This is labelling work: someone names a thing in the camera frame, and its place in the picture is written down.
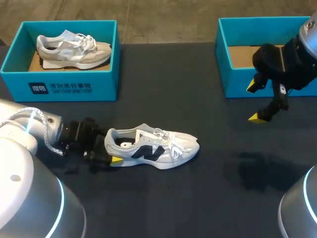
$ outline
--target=sneaker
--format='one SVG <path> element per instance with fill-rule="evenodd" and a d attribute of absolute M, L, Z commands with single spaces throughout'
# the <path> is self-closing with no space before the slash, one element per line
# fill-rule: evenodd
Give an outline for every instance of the sneaker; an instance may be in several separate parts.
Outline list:
<path fill-rule="evenodd" d="M 160 170 L 186 163 L 199 150 L 197 138 L 191 135 L 152 128 L 146 124 L 128 130 L 110 129 L 105 138 L 105 147 L 108 154 L 113 156 L 113 167 L 148 164 Z"/>
<path fill-rule="evenodd" d="M 65 30 L 60 36 L 38 36 L 37 51 L 43 59 L 43 68 L 76 67 L 91 69 L 106 62 L 111 56 L 111 45 L 88 35 Z"/>

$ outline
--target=black table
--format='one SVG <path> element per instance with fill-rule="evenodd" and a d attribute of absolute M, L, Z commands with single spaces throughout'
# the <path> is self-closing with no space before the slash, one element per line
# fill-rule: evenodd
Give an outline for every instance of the black table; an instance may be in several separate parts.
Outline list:
<path fill-rule="evenodd" d="M 225 99 L 214 43 L 123 45 L 117 102 L 28 103 L 65 121 L 89 116 L 104 127 L 147 123 L 198 137 L 199 157 L 173 170 L 151 166 L 65 175 L 61 158 L 38 157 L 83 203 L 88 238 L 280 238 L 279 202 L 317 162 L 317 98 L 256 125 L 270 99 Z M 7 48 L 1 47 L 5 54 Z M 2 98 L 10 99 L 0 84 Z"/>

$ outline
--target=sneaker sole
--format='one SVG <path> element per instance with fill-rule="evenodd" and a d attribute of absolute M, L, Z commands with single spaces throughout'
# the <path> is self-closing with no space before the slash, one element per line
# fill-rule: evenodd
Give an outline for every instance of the sneaker sole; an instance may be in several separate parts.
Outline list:
<path fill-rule="evenodd" d="M 186 160 L 179 160 L 179 161 L 176 161 L 175 163 L 171 163 L 171 164 L 163 164 L 163 163 L 158 163 L 156 161 L 145 160 L 145 159 L 133 159 L 130 157 L 122 157 L 122 156 L 119 156 L 116 154 L 112 154 L 111 156 L 122 158 L 123 162 L 119 163 L 119 164 L 111 165 L 111 167 L 131 167 L 131 166 L 135 166 L 135 165 L 146 164 L 146 165 L 152 165 L 159 170 L 168 170 L 168 169 L 172 169 L 172 168 L 175 168 L 175 167 L 178 167 L 180 165 L 187 163 L 188 161 L 192 160 L 195 156 L 197 156 L 198 152 L 199 152 L 199 150 L 197 151 L 197 153 L 195 155 L 187 158 Z"/>
<path fill-rule="evenodd" d="M 106 62 L 110 56 L 94 63 L 75 63 L 71 61 L 43 60 L 44 69 L 57 69 L 65 67 L 75 67 L 78 69 L 92 69 Z"/>

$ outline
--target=blue shoe box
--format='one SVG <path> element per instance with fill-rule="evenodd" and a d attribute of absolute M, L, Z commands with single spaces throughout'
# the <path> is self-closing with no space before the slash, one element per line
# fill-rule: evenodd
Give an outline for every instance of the blue shoe box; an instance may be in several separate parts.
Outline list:
<path fill-rule="evenodd" d="M 109 70 L 43 70 L 29 72 L 39 35 L 59 36 L 64 30 L 91 35 L 112 46 Z M 116 21 L 22 22 L 0 70 L 16 102 L 115 101 L 120 66 Z"/>
<path fill-rule="evenodd" d="M 254 67 L 234 67 L 230 47 L 260 46 L 264 43 L 285 45 L 296 37 L 309 17 L 248 17 L 220 18 L 215 43 L 215 54 L 226 98 L 272 97 L 271 81 L 255 94 L 246 91 L 256 73 Z M 290 96 L 317 96 L 317 80 Z"/>

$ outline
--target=concrete floor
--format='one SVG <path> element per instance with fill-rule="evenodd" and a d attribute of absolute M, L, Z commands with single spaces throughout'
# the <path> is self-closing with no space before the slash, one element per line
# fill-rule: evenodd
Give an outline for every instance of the concrete floor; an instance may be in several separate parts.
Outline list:
<path fill-rule="evenodd" d="M 217 19 L 311 15 L 316 0 L 0 0 L 0 38 L 22 21 L 116 19 L 123 43 L 214 41 Z"/>

